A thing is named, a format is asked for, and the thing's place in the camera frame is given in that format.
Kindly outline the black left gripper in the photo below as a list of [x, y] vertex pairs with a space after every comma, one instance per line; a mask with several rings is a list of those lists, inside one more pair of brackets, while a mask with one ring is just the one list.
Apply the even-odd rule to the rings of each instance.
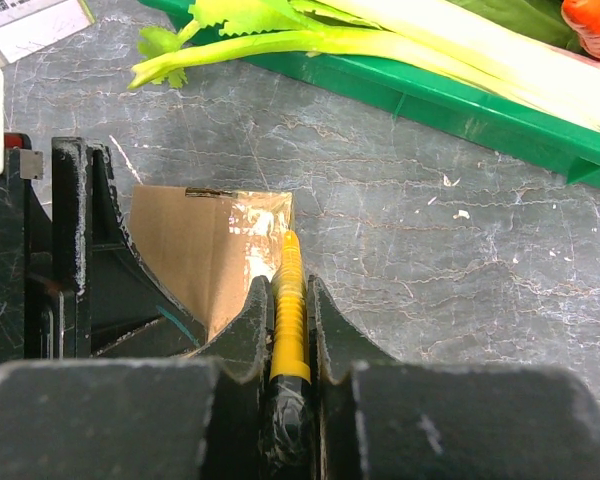
[[[0, 365], [26, 356], [32, 183], [43, 153], [5, 150], [0, 174]], [[142, 260], [119, 208], [110, 149], [52, 140], [51, 354], [55, 358], [168, 357], [194, 351], [207, 330]]]

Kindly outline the brown cardboard express box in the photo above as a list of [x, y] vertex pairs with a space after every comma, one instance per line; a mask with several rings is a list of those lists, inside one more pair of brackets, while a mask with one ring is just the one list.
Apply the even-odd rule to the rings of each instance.
[[294, 221], [290, 192], [137, 185], [129, 228], [143, 261], [213, 339], [254, 278], [272, 278]]

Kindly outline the yellow utility knife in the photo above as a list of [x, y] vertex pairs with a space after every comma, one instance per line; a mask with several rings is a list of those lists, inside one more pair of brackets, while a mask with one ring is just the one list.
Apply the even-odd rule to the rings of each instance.
[[299, 239], [284, 233], [273, 277], [274, 332], [261, 430], [261, 477], [309, 479], [313, 426], [306, 283]]

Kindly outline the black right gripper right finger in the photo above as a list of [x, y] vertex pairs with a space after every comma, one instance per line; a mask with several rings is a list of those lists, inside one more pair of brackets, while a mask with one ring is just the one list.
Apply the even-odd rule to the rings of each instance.
[[337, 384], [355, 362], [397, 362], [345, 317], [317, 275], [309, 276], [307, 300], [316, 330], [317, 362], [322, 378]]

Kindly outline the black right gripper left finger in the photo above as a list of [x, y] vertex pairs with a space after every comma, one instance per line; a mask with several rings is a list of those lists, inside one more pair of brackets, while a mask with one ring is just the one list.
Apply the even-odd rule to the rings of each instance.
[[257, 276], [237, 316], [194, 355], [195, 384], [214, 385], [226, 375], [238, 384], [262, 385], [269, 361], [266, 338], [271, 319], [271, 283]]

